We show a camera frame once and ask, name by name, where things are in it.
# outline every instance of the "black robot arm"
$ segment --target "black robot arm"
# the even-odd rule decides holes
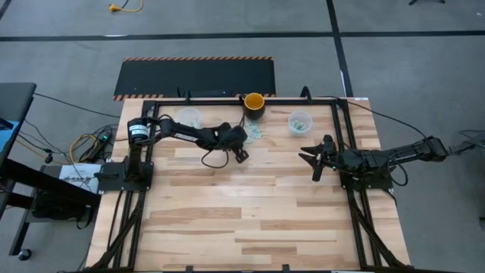
[[[148,125],[155,124],[159,131],[149,138]],[[131,149],[153,145],[166,137],[173,137],[195,143],[198,147],[212,151],[233,151],[238,163],[244,162],[248,153],[243,150],[243,143],[247,139],[246,132],[241,126],[231,127],[224,122],[217,127],[196,129],[175,122],[172,118],[135,118],[128,122],[128,141]]]
[[[156,134],[150,136],[149,127],[155,125]],[[153,163],[142,162],[143,147],[174,137],[195,143],[198,147],[212,150],[233,151],[238,163],[248,157],[243,150],[247,138],[240,126],[231,127],[224,122],[218,127],[196,129],[175,122],[172,118],[135,118],[128,122],[128,144],[130,151],[123,162],[109,162],[95,176],[99,179],[99,191],[148,190],[152,184]]]
[[[352,175],[356,180],[370,183],[378,178],[385,178],[387,170],[393,170],[396,165],[422,160],[426,162],[441,162],[449,155],[441,140],[429,136],[406,146],[388,150],[345,149],[337,151],[332,136],[326,135],[323,143],[314,147],[304,147],[300,153],[313,167],[313,181],[319,181],[324,167],[339,170]]]

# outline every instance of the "wooden tabletop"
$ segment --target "wooden tabletop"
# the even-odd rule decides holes
[[[368,100],[355,100],[370,107]],[[117,139],[127,138],[127,122],[141,115],[142,99],[124,102]],[[195,106],[202,126],[242,117],[239,106]],[[161,113],[176,116],[183,106],[162,106]],[[304,137],[291,136],[288,116],[303,110],[313,117]],[[379,149],[372,114],[350,105],[359,149]],[[147,193],[142,232],[136,257],[137,271],[357,269],[358,260],[346,193],[338,172],[324,169],[320,182],[311,181],[311,167],[298,157],[300,147],[314,146],[323,135],[335,137],[330,106],[268,105],[258,122],[262,138],[245,145],[249,158],[237,164],[230,153],[222,169],[200,162],[205,150],[193,143],[163,139],[155,144],[155,174]],[[114,144],[113,159],[127,154],[128,144]],[[214,151],[207,163],[221,165],[225,154]],[[106,250],[118,193],[103,195],[92,236],[87,265]],[[374,226],[396,257],[408,263],[408,254],[394,201],[382,190],[369,190]],[[119,221],[123,202],[118,209]],[[372,263],[364,234],[368,263]],[[128,243],[122,265],[126,265]]]

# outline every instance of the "white paper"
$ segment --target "white paper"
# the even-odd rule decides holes
[[[98,178],[94,177],[94,173],[99,172],[101,165],[76,163],[74,166],[63,165],[61,174],[59,174],[59,179],[80,187],[83,190],[97,193]]]

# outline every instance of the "hazard tape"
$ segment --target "hazard tape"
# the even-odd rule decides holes
[[[239,98],[241,94],[236,94],[234,97]],[[146,94],[132,94],[132,95],[117,95],[113,96],[113,100],[115,102],[121,102],[125,99],[160,99],[163,98],[163,94],[151,94],[151,95],[146,95]],[[265,98],[273,98],[276,97],[274,94],[264,94],[263,97]]]
[[[273,60],[273,57],[162,57],[162,58],[125,58],[123,61],[220,61],[220,60]]]
[[[131,95],[117,95],[113,96],[113,100],[121,102],[125,99],[160,99],[163,98],[163,94],[131,94]]]

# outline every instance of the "clear plastic cup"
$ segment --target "clear plastic cup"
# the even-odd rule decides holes
[[[193,107],[185,107],[177,112],[175,121],[190,127],[195,127],[200,129],[200,120],[202,119],[202,114],[199,110]]]
[[[294,111],[288,117],[289,131],[295,135],[303,135],[313,127],[311,115],[304,111]]]

